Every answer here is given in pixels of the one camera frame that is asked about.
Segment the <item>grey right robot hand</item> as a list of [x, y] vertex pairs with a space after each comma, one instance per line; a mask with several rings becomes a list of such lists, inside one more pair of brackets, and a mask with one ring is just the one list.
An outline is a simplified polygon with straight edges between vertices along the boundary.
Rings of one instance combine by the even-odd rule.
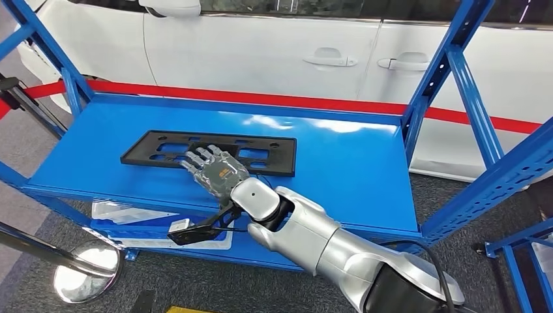
[[195, 182], [215, 196], [222, 206], [230, 202], [234, 187], [250, 177], [248, 170], [238, 160], [213, 144], [206, 149], [197, 147], [187, 151], [179, 165], [193, 176]]

